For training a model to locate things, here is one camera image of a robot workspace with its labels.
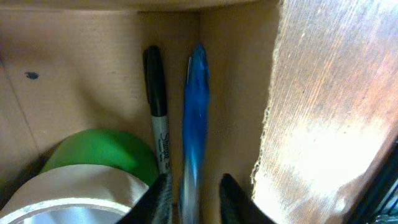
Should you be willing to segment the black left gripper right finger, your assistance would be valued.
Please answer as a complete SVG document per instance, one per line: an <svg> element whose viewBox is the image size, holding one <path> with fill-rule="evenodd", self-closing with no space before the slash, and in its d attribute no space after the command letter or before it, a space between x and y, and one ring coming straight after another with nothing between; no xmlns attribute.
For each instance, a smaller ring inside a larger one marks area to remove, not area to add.
<svg viewBox="0 0 398 224"><path fill-rule="evenodd" d="M222 224L275 224L245 194L231 174L223 174L219 196Z"/></svg>

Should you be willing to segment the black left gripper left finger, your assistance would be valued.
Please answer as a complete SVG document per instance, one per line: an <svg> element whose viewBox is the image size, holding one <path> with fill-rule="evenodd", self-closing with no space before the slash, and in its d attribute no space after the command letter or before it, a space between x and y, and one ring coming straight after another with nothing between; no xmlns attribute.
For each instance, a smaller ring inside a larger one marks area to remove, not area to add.
<svg viewBox="0 0 398 224"><path fill-rule="evenodd" d="M172 223L172 176L160 174L135 206L116 223Z"/></svg>

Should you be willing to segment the green tape roll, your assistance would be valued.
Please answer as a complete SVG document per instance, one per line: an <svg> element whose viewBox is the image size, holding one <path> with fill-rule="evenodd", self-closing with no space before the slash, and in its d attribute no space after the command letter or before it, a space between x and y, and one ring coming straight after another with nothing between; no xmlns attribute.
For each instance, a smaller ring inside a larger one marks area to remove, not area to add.
<svg viewBox="0 0 398 224"><path fill-rule="evenodd" d="M87 129L65 138L40 171L78 164L123 170L148 186L159 176L157 159L146 142L128 131L113 128Z"/></svg>

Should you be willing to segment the black marker pen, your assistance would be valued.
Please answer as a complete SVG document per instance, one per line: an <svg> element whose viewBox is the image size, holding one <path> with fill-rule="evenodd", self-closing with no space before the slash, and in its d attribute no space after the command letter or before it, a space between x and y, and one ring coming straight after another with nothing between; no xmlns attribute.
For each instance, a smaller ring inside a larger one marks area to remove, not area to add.
<svg viewBox="0 0 398 224"><path fill-rule="evenodd" d="M161 174L170 172L170 134L167 94L160 49L151 45L143 53L146 94L150 104L157 162Z"/></svg>

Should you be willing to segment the brown cardboard box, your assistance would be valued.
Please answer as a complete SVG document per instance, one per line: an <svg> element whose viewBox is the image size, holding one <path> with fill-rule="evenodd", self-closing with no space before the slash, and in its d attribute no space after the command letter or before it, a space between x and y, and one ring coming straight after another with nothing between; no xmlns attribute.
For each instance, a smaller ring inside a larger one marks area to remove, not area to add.
<svg viewBox="0 0 398 224"><path fill-rule="evenodd" d="M187 12L1 9L1 203L79 131L116 128L153 145L142 61L149 45L162 54L178 188L188 58L202 44L210 105L201 215L219 223L221 176L251 188L278 23L277 1Z"/></svg>

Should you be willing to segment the beige masking tape roll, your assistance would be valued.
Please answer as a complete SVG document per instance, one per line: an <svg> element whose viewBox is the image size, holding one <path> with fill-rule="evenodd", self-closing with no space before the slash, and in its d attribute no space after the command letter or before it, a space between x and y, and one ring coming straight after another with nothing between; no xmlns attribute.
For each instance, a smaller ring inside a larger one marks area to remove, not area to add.
<svg viewBox="0 0 398 224"><path fill-rule="evenodd" d="M20 187L1 210L1 223L117 223L148 188L108 166L59 167Z"/></svg>

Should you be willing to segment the blue pen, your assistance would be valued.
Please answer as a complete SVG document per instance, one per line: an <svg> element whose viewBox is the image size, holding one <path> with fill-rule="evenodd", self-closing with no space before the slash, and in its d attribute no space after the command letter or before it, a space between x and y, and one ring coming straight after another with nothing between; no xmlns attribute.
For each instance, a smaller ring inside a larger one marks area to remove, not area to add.
<svg viewBox="0 0 398 224"><path fill-rule="evenodd" d="M183 104L183 176L180 185L181 223L200 222L200 188L206 151L210 71L206 50L195 47L188 61Z"/></svg>

